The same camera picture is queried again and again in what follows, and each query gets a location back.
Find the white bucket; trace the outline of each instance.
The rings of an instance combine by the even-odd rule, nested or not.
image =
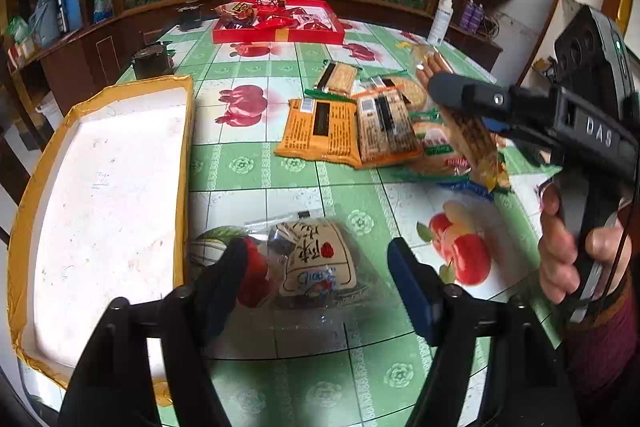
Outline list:
[[[49,120],[49,124],[53,130],[58,128],[64,118],[51,91],[42,99],[40,105],[36,107],[36,111],[43,114],[47,120]]]

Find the red gift box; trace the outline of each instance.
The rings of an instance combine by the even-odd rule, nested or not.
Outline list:
[[[248,2],[255,0],[234,0],[234,2]],[[320,8],[324,10],[331,21],[332,30],[303,30],[302,28],[240,28],[228,30],[222,20],[218,20],[212,30],[214,44],[223,42],[319,42],[321,44],[342,44],[344,28],[338,17],[325,1],[319,0],[287,0],[287,8],[300,6],[306,8]]]

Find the white bottle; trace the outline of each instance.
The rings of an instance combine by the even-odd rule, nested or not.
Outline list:
[[[449,23],[451,22],[451,16],[453,15],[453,0],[444,0],[440,3],[440,7],[436,12],[436,16],[433,19],[433,24],[431,25],[431,31],[429,32],[429,37],[427,38],[427,44],[433,44],[434,46],[439,46],[442,44],[444,40],[444,34],[447,32],[447,28],[449,28]]]

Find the human hand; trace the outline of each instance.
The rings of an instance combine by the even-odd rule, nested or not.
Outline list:
[[[573,293],[580,285],[580,276],[574,266],[578,250],[572,235],[556,216],[560,208],[558,191],[553,185],[546,187],[542,194],[543,210],[540,215],[542,238],[538,242],[540,252],[540,286],[547,298],[559,304],[567,293]],[[618,244],[622,237],[622,225],[619,220],[613,227],[593,229],[587,235],[586,250],[591,257],[603,264],[602,275],[596,286],[594,298],[604,292],[611,266],[616,257]],[[609,293],[618,287],[631,257],[631,239],[625,240]]]

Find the purple bottle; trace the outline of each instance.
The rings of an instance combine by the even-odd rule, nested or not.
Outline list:
[[[474,0],[469,0],[465,4],[465,9],[462,12],[462,17],[460,17],[460,27],[463,30],[468,29],[469,23],[471,22],[471,17],[474,14],[474,9],[476,5],[474,4]]]
[[[484,9],[482,5],[479,4],[474,9],[474,14],[471,16],[471,21],[469,22],[469,26],[466,28],[470,33],[475,33],[478,31],[478,26],[482,22],[484,18]]]

